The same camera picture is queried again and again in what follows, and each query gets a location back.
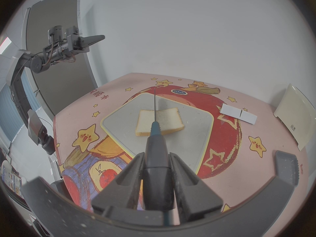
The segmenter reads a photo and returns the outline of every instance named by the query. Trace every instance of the yellow star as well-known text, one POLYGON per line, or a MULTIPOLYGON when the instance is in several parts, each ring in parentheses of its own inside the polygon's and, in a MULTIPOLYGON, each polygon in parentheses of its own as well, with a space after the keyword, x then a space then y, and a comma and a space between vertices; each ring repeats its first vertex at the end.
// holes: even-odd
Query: yellow star
POLYGON ((229 209, 230 206, 228 204, 225 204, 222 212, 228 211, 229 209))
POLYGON ((253 138, 251 136, 248 137, 251 144, 250 144, 250 150, 256 151, 258 155, 262 158, 262 153, 266 152, 267 149, 263 146, 261 139, 259 137, 253 138))
POLYGON ((224 156, 225 156, 225 152, 217 153, 215 150, 210 149, 210 157, 209 157, 209 159, 207 159, 207 160, 203 163, 203 165, 210 167, 210 168, 212 169, 212 171, 216 170, 218 167, 220 167, 220 166, 223 165, 223 164, 218 164, 218 165, 214 168, 214 165, 208 164, 207 162, 213 159, 213 155, 219 156, 220 159, 221 159, 221 161, 223 162, 223 158, 224 158, 224 156))
POLYGON ((230 101, 232 101, 232 102, 236 102, 236 103, 237 103, 236 99, 233 98, 233 97, 227 97, 227 99, 230 100, 230 101))
POLYGON ((60 169, 60 172, 62 173, 65 169, 64 169, 64 164, 61 164, 60 166, 59 166, 59 169, 60 169))
POLYGON ((89 144, 97 141, 99 135, 95 133, 95 124, 89 126, 87 129, 78 131, 78 138, 73 142, 72 146, 80 146, 81 152, 85 152, 89 144))
POLYGON ((97 111, 96 113, 93 113, 93 117, 96 117, 96 116, 98 116, 100 113, 99 113, 99 111, 97 111))
POLYGON ((168 86, 171 83, 173 83, 173 82, 170 82, 168 80, 156 81, 156 85, 163 85, 163 86, 168 86))

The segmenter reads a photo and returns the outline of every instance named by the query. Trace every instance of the tabletop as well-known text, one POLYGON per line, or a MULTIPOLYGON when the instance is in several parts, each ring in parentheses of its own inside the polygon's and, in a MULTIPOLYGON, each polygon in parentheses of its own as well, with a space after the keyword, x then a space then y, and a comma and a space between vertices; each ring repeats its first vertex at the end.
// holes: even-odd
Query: tabletop
POLYGON ((274 117, 275 108, 271 105, 231 89, 178 77, 127 74, 92 90, 55 116, 58 163, 73 201, 93 211, 91 199, 132 160, 133 154, 125 152, 124 145, 111 133, 107 134, 101 122, 121 106, 128 106, 140 94, 153 94, 154 89, 159 97, 213 116, 211 134, 204 150, 199 152, 195 172, 223 199, 222 212, 245 202, 275 176, 277 150, 296 155, 300 168, 298 186, 264 236, 275 236, 286 227, 306 198, 308 163, 305 148, 298 150, 291 133, 274 117), (256 123, 252 125, 221 114, 223 103, 257 115, 256 123))

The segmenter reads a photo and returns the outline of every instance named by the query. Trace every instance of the slice of bread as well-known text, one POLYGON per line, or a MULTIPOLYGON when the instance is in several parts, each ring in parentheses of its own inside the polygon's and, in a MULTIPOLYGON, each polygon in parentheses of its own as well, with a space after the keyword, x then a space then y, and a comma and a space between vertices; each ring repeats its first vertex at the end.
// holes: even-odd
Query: slice of bread
MULTIPOLYGON (((161 134, 165 135, 172 132, 177 132, 184 129, 178 108, 171 108, 157 111, 157 121, 160 125, 161 134)), ((140 110, 138 116, 137 127, 135 130, 136 136, 149 136, 151 124, 155 120, 155 112, 151 110, 140 110)))

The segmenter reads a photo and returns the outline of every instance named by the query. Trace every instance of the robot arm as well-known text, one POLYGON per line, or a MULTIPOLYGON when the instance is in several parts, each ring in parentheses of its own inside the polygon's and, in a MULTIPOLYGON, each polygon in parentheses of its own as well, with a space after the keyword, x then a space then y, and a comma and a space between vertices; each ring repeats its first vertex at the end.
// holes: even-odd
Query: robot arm
POLYGON ((79 30, 76 26, 70 27, 66 29, 66 38, 64 38, 62 26, 52 27, 48 30, 49 44, 43 48, 43 54, 32 54, 27 50, 18 50, 12 57, 10 70, 6 77, 6 83, 11 90, 11 98, 29 130, 29 136, 36 144, 42 144, 42 147, 48 154, 52 154, 55 151, 53 138, 46 136, 47 130, 38 119, 36 113, 31 112, 32 115, 29 115, 30 113, 28 112, 32 108, 26 97, 21 75, 24 67, 30 68, 34 73, 41 73, 48 70, 51 65, 59 62, 75 62, 75 55, 89 52, 89 46, 105 39, 104 35, 81 37, 78 32, 79 30))

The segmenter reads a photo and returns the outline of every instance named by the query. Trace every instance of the gray cutting board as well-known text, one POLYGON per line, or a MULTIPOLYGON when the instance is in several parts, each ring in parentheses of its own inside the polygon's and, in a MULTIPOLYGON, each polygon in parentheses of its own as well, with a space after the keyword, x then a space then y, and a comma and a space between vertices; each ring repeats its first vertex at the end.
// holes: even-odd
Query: gray cutting board
MULTIPOLYGON (((167 148, 194 171, 200 168, 210 138, 214 117, 195 107, 156 96, 157 110, 177 107, 184 130, 165 135, 167 148)), ((142 93, 101 121, 105 132, 129 155, 144 152, 147 136, 136 136, 140 110, 154 110, 154 95, 142 93)))

